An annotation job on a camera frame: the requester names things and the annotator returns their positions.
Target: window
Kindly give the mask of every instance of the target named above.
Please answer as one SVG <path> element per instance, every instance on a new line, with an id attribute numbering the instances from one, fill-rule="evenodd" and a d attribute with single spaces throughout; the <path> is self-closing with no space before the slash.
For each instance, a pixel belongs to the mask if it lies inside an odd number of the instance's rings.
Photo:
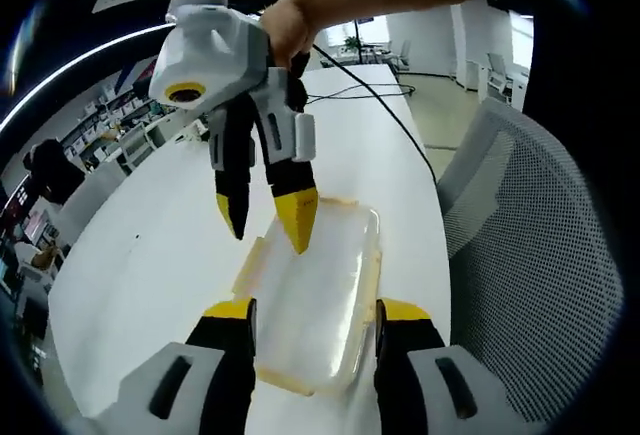
<path id="1" fill-rule="evenodd" d="M 387 17 L 374 17 L 370 22 L 358 23 L 360 41 L 362 43 L 388 43 L 389 27 Z M 343 23 L 327 28 L 327 42 L 330 47 L 344 45 L 344 39 L 356 36 L 356 27 L 353 22 Z"/>
<path id="2" fill-rule="evenodd" d="M 533 56 L 533 18 L 523 17 L 509 12 L 511 20 L 511 41 L 513 45 L 513 63 L 531 68 Z"/>

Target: gray mesh chair back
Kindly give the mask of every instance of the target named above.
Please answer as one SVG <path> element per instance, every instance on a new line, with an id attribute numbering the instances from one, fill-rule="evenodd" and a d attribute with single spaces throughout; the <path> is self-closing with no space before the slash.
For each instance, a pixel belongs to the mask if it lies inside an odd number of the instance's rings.
<path id="1" fill-rule="evenodd" d="M 619 320 L 621 277 L 564 147 L 487 99 L 438 183 L 451 273 L 451 344 L 550 421 L 596 368 Z"/>

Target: black cable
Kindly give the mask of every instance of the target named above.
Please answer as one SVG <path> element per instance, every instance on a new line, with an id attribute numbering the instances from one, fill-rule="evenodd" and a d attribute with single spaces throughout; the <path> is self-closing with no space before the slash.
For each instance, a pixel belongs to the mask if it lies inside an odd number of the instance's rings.
<path id="1" fill-rule="evenodd" d="M 313 48 L 316 49 L 316 51 L 322 55 L 323 57 L 325 57 L 327 60 L 329 60 L 331 63 L 333 63 L 336 67 L 338 67 L 340 70 L 342 70 L 344 73 L 346 73 L 347 75 L 349 75 L 351 78 L 353 78 L 356 82 L 358 82 L 360 85 L 362 85 L 363 87 L 365 87 L 367 90 L 369 90 L 371 92 L 371 94 L 373 95 L 373 97 L 378 100 L 382 106 L 387 110 L 387 112 L 389 112 L 389 115 L 391 115 L 391 117 L 396 121 L 396 123 L 400 126 L 400 128 L 402 129 L 402 131 L 405 133 L 405 135 L 409 138 L 409 140 L 411 140 L 411 143 L 413 144 L 413 146 L 415 147 L 415 149 L 417 150 L 417 152 L 420 154 L 420 156 L 422 157 L 422 160 L 424 160 L 424 163 L 427 164 L 427 166 L 429 167 L 429 170 L 431 171 L 431 177 L 433 178 L 433 183 L 437 183 L 437 179 L 436 179 L 436 174 L 433 171 L 433 167 L 431 166 L 431 163 L 429 163 L 429 159 L 427 159 L 426 155 L 422 152 L 422 150 L 420 149 L 420 145 L 418 144 L 418 142 L 415 141 L 415 139 L 411 136 L 411 133 L 409 133 L 409 130 L 407 130 L 407 127 L 404 126 L 404 124 L 400 121 L 400 119 L 398 118 L 398 116 L 393 112 L 393 110 L 391 110 L 391 108 L 389 108 L 389 105 L 387 105 L 387 103 L 382 99 L 382 97 L 380 95 L 378 95 L 375 90 L 373 88 L 371 88 L 369 86 L 369 84 L 367 82 L 365 82 L 364 80 L 360 79 L 358 76 L 356 76 L 353 72 L 351 72 L 350 70 L 347 70 L 346 68 L 344 68 L 340 63 L 338 63 L 337 61 L 335 61 L 327 52 L 325 52 L 324 50 L 322 50 L 320 47 L 318 47 L 316 44 L 313 45 Z"/>
<path id="2" fill-rule="evenodd" d="M 313 100 L 311 100 L 310 102 L 307 103 L 307 105 L 313 103 L 313 102 L 317 102 L 319 100 L 354 100 L 354 99 L 360 99 L 360 98 L 375 98 L 373 95 L 358 95 L 358 96 L 353 96 L 353 97 L 339 97 L 338 95 L 344 93 L 344 92 L 348 92 L 350 90 L 353 90 L 355 88 L 360 88 L 362 85 L 358 84 L 358 85 L 352 85 L 350 87 L 347 88 L 343 88 L 342 90 L 338 90 L 337 92 L 331 93 L 329 95 L 311 95 L 309 94 L 309 97 L 316 97 Z M 371 87 L 401 87 L 401 88 L 407 88 L 408 90 L 406 92 L 400 92 L 400 93 L 381 93 L 378 94 L 381 97 L 397 97 L 399 95 L 409 95 L 411 96 L 415 91 L 416 91 L 416 87 L 414 87 L 413 85 L 405 85 L 402 83 L 371 83 L 369 84 L 369 86 Z"/>

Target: floor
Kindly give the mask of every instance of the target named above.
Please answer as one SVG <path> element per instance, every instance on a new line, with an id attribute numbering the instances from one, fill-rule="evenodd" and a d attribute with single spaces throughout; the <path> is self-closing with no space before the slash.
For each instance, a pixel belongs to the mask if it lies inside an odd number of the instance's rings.
<path id="1" fill-rule="evenodd" d="M 51 325 L 47 327 L 47 333 L 44 338 L 43 350 L 47 357 L 43 359 L 41 364 L 41 372 L 43 379 L 43 391 L 49 406 L 53 413 L 62 423 L 68 422 L 73 417 L 80 416 L 80 411 L 76 402 L 73 400 L 71 391 L 67 387 L 67 383 L 62 373 L 62 367 L 58 362 L 58 355 L 53 343 L 53 335 L 51 333 Z"/>
<path id="2" fill-rule="evenodd" d="M 440 178 L 476 113 L 478 94 L 444 77 L 400 75 L 400 83 L 416 87 L 407 103 L 427 147 L 427 158 Z"/>

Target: ceiling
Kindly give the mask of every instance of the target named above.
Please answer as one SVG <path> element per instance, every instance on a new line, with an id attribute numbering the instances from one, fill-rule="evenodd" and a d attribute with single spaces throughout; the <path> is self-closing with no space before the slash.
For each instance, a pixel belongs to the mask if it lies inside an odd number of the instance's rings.
<path id="1" fill-rule="evenodd" d="M 0 33 L 3 67 L 7 66 L 21 24 L 31 20 L 32 28 L 31 36 L 26 37 L 28 43 L 24 44 L 26 49 L 16 72 L 15 85 L 9 90 L 8 85 L 3 84 L 0 121 L 34 86 L 65 63 L 114 38 L 163 23 L 169 3 L 169 0 L 139 0 L 92 14 L 96 0 L 10 1 L 3 6 L 3 27 L 10 28 Z M 248 12 L 274 1 L 229 0 L 229 3 Z M 0 135 L 0 170 L 67 101 L 126 63 L 157 54 L 165 35 L 164 30 L 156 31 L 117 44 L 79 63 L 47 85 Z"/>

